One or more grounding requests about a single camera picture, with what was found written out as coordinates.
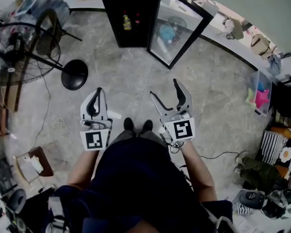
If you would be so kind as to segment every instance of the marble floor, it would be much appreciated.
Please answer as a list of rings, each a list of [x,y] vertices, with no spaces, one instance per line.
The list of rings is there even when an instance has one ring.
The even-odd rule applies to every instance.
[[[113,120],[111,141],[123,130],[126,117],[131,117],[137,128],[151,119],[154,132],[157,132],[161,124],[149,92],[158,94],[166,106],[175,106],[178,100],[173,78],[176,78],[192,95],[197,133],[194,145],[199,154],[213,157],[224,151],[247,150],[250,154],[258,151],[269,118],[259,117],[244,102],[246,78],[253,70],[234,56],[197,39],[173,69],[168,70],[146,49],[119,48],[104,12],[73,12],[64,28],[83,41],[69,36],[62,38],[61,64],[81,59],[88,65],[89,77],[77,91],[62,86],[58,70],[45,77],[51,100],[36,145],[48,146],[58,166],[54,177],[46,178],[47,185],[65,184],[69,170],[82,153],[80,105],[97,87],[104,89],[108,109],[121,115],[120,119]],[[10,161],[13,161],[12,156],[34,146],[48,98],[43,79],[23,85],[19,110],[10,116],[12,135],[4,139],[5,153]],[[55,126],[56,117],[64,119],[65,126]],[[184,164],[180,152],[171,154],[171,158],[179,165]],[[240,180],[233,173],[234,158],[234,154],[225,154],[215,160],[204,160],[220,199],[239,186]],[[35,194],[42,185],[43,180],[41,184],[36,181],[32,187],[27,185],[26,190]]]

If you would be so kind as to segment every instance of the black refrigerator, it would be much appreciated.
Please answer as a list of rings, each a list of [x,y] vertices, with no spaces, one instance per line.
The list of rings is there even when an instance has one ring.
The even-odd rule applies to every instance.
[[[213,16],[192,0],[102,0],[119,47],[143,47],[171,69]]]

